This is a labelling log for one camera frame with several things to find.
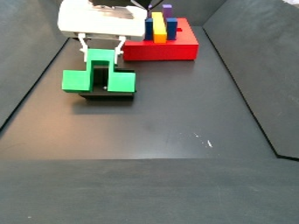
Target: black wall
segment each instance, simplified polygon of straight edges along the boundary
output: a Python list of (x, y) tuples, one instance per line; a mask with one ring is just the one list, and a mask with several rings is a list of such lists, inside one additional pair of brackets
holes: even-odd
[(165, 0), (164, 4), (173, 4), (174, 15), (178, 18), (189, 18), (192, 25), (204, 25), (212, 15), (228, 0)]
[(229, 0), (205, 25), (280, 155), (299, 158), (299, 10)]
[(0, 128), (67, 40), (58, 29), (59, 5), (0, 0)]

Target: red base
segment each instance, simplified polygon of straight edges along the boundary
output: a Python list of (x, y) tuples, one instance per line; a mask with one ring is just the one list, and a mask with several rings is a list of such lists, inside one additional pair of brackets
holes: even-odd
[(166, 44), (156, 44), (153, 40), (127, 41), (125, 60), (196, 60), (200, 48), (188, 19), (178, 18), (177, 40), (168, 40)]

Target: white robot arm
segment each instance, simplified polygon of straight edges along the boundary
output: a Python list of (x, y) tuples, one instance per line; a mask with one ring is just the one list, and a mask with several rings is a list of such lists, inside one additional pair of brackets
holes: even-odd
[(107, 6), (94, 5), (90, 0), (63, 0), (59, 28), (67, 37), (79, 38), (85, 60), (87, 60), (89, 52), (85, 39), (119, 39), (117, 63), (126, 40), (142, 41), (145, 39), (147, 9), (135, 0), (131, 2), (133, 5), (129, 6)]

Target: yellow block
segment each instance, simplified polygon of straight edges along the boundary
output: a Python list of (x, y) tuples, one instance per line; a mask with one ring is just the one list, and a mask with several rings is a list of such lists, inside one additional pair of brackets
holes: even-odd
[(154, 42), (165, 44), (168, 41), (168, 31), (165, 25), (165, 15), (162, 12), (153, 12), (154, 19)]

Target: green block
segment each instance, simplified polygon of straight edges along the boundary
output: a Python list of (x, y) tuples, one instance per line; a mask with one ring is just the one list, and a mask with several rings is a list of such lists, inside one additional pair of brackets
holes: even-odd
[(94, 67), (109, 67), (107, 91), (137, 91), (137, 74), (115, 71), (115, 50), (89, 49), (87, 71), (63, 71), (62, 89), (69, 93), (91, 92), (94, 86)]
[(114, 72), (109, 76), (107, 91), (134, 93), (137, 91), (137, 74)]
[(62, 89), (67, 93), (90, 92), (93, 85), (86, 71), (63, 71)]

